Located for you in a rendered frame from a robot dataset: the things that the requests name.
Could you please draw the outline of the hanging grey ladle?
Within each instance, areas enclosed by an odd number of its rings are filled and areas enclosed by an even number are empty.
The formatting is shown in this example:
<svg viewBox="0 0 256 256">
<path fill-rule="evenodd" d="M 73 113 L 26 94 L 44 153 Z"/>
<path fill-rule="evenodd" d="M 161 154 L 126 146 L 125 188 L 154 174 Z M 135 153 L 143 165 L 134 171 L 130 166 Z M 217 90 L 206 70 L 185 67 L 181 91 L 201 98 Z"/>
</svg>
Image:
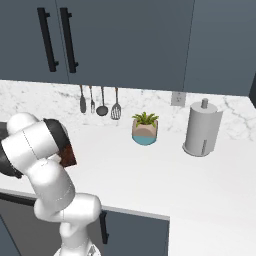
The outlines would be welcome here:
<svg viewBox="0 0 256 256">
<path fill-rule="evenodd" d="M 99 116 L 106 116 L 108 114 L 108 108 L 107 106 L 105 106 L 105 103 L 104 103 L 104 87 L 103 86 L 101 86 L 101 94 L 102 94 L 102 105 L 96 109 L 96 113 Z"/>
</svg>

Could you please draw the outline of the hanging grey spatula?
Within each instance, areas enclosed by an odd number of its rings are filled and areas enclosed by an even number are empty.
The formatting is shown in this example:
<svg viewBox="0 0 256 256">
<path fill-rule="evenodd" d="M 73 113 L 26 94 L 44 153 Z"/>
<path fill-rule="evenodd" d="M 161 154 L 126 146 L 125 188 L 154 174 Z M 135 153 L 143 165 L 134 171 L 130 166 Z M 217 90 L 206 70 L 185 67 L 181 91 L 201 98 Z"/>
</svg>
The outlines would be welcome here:
<svg viewBox="0 0 256 256">
<path fill-rule="evenodd" d="M 80 86 L 80 92 L 81 92 L 81 96 L 80 96 L 80 111 L 81 113 L 85 114 L 86 113 L 86 100 L 83 94 L 83 88 L 82 85 Z"/>
</svg>

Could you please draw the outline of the hanging grey fork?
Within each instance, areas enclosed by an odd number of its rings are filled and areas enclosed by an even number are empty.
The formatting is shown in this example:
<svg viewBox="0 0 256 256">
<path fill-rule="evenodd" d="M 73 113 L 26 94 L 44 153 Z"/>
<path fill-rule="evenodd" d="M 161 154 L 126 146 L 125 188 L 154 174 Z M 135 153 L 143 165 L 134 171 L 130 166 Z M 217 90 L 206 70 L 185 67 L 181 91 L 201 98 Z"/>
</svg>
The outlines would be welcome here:
<svg viewBox="0 0 256 256">
<path fill-rule="evenodd" d="M 93 100 L 93 91 L 92 91 L 92 86 L 89 86 L 89 89 L 90 89 L 90 104 L 91 104 L 91 114 L 94 114 L 95 113 L 95 102 Z"/>
</svg>

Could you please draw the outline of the potted green plant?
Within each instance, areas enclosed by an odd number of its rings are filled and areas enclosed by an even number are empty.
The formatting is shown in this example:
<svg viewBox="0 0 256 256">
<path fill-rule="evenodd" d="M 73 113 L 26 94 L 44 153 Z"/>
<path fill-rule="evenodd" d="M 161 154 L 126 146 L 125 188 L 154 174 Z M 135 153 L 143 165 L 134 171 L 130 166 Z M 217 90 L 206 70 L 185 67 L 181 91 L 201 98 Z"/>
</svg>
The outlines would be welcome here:
<svg viewBox="0 0 256 256">
<path fill-rule="evenodd" d="M 132 118 L 132 139 L 143 146 L 155 143 L 158 134 L 158 116 L 143 112 L 133 115 Z"/>
</svg>

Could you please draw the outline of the grey dishwasher front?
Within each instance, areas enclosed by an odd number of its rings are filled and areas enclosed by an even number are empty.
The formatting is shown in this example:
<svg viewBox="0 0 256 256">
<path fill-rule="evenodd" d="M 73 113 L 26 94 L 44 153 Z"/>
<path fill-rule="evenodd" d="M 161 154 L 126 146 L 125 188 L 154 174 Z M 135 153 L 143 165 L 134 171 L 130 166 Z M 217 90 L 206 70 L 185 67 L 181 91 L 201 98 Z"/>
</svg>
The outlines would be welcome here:
<svg viewBox="0 0 256 256">
<path fill-rule="evenodd" d="M 37 219 L 34 203 L 0 192 L 0 216 L 21 256 L 53 256 L 61 245 L 59 224 Z"/>
</svg>

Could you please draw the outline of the dark blue base cupboard door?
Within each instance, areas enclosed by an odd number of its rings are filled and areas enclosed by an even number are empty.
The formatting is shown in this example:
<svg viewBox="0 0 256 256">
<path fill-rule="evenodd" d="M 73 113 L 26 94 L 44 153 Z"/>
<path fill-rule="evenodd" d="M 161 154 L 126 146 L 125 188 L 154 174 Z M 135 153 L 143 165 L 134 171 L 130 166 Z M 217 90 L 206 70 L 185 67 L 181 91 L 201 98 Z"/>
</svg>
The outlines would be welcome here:
<svg viewBox="0 0 256 256">
<path fill-rule="evenodd" d="M 108 243 L 103 244 L 100 219 L 88 226 L 102 256 L 167 256 L 169 222 L 127 213 L 107 212 Z"/>
</svg>

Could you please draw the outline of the hanging slotted grey turner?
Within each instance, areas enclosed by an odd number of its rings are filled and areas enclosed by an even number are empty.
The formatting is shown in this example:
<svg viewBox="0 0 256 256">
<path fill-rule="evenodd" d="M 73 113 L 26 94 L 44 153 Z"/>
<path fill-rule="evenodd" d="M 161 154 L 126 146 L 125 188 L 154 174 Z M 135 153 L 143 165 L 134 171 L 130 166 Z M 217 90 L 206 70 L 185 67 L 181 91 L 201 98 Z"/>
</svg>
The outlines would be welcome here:
<svg viewBox="0 0 256 256">
<path fill-rule="evenodd" d="M 113 120 L 119 120 L 120 117 L 121 117 L 121 106 L 120 106 L 119 102 L 116 101 L 111 109 L 111 118 Z"/>
</svg>

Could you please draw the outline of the grey wall outlet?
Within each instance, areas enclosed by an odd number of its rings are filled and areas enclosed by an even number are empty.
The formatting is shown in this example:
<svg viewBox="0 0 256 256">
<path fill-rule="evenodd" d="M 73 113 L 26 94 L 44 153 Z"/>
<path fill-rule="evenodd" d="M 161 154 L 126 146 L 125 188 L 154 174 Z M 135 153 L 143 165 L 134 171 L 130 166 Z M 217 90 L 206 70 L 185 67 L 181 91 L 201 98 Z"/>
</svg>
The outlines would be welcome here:
<svg viewBox="0 0 256 256">
<path fill-rule="evenodd" d="M 184 107 L 186 101 L 186 93 L 185 92 L 172 92 L 171 96 L 171 105 L 172 106 L 180 106 Z"/>
</svg>

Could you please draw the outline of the grey paper towel holder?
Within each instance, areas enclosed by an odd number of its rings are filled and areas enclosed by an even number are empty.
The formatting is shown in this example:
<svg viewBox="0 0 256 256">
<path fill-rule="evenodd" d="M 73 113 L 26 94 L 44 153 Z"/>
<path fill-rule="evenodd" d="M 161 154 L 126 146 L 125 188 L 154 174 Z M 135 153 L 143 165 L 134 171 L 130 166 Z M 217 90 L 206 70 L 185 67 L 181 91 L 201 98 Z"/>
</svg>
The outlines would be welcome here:
<svg viewBox="0 0 256 256">
<path fill-rule="evenodd" d="M 216 144 L 223 112 L 207 98 L 190 106 L 186 139 L 183 149 L 189 155 L 204 157 L 211 153 Z"/>
</svg>

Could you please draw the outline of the dark brown cutting board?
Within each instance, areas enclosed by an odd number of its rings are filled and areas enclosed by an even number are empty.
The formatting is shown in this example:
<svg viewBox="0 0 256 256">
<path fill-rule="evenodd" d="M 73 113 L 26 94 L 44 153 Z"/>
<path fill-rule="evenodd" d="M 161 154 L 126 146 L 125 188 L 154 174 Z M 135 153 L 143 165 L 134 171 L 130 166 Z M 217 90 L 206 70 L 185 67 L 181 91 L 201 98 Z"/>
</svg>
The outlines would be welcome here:
<svg viewBox="0 0 256 256">
<path fill-rule="evenodd" d="M 63 167 L 75 166 L 77 164 L 72 146 L 70 144 L 60 151 L 58 155 L 61 158 L 60 164 Z"/>
</svg>

